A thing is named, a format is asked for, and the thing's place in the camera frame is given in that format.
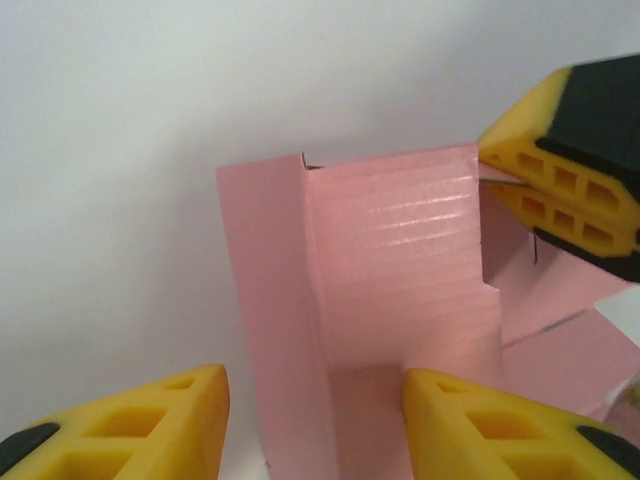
white backdrop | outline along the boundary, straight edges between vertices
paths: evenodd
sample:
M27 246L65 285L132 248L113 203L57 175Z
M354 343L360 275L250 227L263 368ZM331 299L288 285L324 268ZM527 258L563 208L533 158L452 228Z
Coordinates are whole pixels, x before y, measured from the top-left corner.
M639 50L636 0L0 1L0 437L224 362L221 478L266 478L215 168L473 140ZM637 294L605 311L640 341Z

yellow foam pad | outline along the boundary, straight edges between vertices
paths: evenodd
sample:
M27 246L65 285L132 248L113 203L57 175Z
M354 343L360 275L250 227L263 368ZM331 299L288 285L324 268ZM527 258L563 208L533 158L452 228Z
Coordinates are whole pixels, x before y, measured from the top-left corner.
M214 480L229 413L208 365L42 419L60 429L2 480Z
M586 440L591 419L430 370L410 370L404 415L416 480L632 480Z
M554 121L572 70L567 67L554 72L500 117L478 140L479 160L526 181L546 195L546 203L557 207L555 210L578 211L578 217L592 219L591 226L606 225L598 229L606 231L611 239L600 237L599 242L594 242L590 235L594 230L587 227L585 233L584 228L579 228L583 223L568 230L567 223L563 223L565 217L558 217L558 223L552 216L532 219L526 202L507 202L514 215L531 230L555 232L562 240L598 257L628 255L630 249L640 250L636 237L640 205L622 179L536 144Z

pink cardboard box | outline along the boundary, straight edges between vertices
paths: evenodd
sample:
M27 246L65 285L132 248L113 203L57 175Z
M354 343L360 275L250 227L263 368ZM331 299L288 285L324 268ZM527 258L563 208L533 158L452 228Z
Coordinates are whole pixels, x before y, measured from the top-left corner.
M533 265L528 233L479 187L476 153L219 171L274 479L411 479L408 367L581 413L637 369L639 349L588 311L626 284L541 241Z

black rubber tip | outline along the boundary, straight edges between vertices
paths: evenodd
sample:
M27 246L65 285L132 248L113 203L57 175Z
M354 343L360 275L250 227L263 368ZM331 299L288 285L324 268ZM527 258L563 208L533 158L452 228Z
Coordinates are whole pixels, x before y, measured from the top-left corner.
M632 443L595 427L581 425L577 430L594 447L640 480L640 450Z
M615 177L640 201L640 54L573 67L536 145Z
M622 280L640 283L640 253L633 251L628 257L598 257L573 243L567 242L540 228L534 228L533 233L551 245L554 245L578 258L581 258L602 270L615 275Z
M60 430L57 423L43 423L14 433L0 442L0 477L20 463Z

rectangular hole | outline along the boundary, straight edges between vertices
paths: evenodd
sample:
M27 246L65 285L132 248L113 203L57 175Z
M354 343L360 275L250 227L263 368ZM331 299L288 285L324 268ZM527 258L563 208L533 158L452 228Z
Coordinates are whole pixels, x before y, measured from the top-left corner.
M573 232L576 219L567 213L556 210L553 214L553 224L561 230Z
M438 388L445 393L464 393L467 390L450 383L438 382Z
M554 169L553 183L562 190L575 193L578 175L564 168L556 167Z
M193 385L193 378L187 377L176 380L175 382L166 385L164 388L166 390L186 390L191 385Z
M131 458L132 452L77 451L70 452L51 464L39 476L40 480L113 480Z
M620 202L607 187L595 182L587 182L587 200L603 210L617 211Z
M597 477L566 455L520 454L503 456L519 480L595 480Z
M590 223L584 224L582 235L584 236L584 238L591 240L597 245L608 246L613 244L613 235L591 225Z
M467 418L487 440L528 440L545 438L529 418L513 412L467 412Z
M98 422L89 437L148 437L167 413L165 408L131 407L118 410Z
M544 163L542 160L526 153L518 154L518 164L523 170L535 173L538 176L544 175Z
M530 197L522 197L522 209L536 218L543 219L545 215L544 203Z

